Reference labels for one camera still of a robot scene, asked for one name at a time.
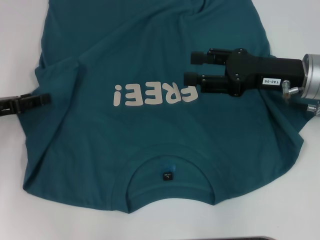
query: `label sticker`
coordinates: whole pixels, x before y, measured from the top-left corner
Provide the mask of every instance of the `label sticker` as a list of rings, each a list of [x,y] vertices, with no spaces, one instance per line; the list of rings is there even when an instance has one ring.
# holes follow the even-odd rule
[[[277,78],[264,78],[262,81],[262,85],[276,85],[280,86],[281,79]]]

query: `metal cylinder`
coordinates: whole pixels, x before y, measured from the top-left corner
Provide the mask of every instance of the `metal cylinder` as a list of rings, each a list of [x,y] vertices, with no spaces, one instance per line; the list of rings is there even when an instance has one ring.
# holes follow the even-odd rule
[[[306,54],[302,63],[305,77],[301,97],[320,100],[320,55]]]

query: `teal t-shirt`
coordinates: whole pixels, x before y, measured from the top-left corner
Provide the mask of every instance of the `teal t-shirt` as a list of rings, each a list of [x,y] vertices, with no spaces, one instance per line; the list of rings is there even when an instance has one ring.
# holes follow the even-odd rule
[[[215,205],[286,173],[312,117],[279,92],[200,93],[192,51],[270,55],[250,0],[50,0],[39,88],[26,112],[23,188],[44,199],[131,213],[186,198]],[[164,180],[170,173],[172,180]]]

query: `white surface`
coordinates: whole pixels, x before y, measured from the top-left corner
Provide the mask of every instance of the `white surface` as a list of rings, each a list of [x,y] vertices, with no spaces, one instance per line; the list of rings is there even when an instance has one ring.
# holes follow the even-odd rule
[[[272,53],[302,59],[320,54],[319,0],[254,0]],[[46,0],[0,0],[0,97],[37,86]],[[268,236],[320,239],[320,118],[301,131],[296,165],[283,177],[216,206],[161,200],[125,214],[43,200],[22,190],[25,135],[16,116],[0,117],[1,240],[157,240]]]

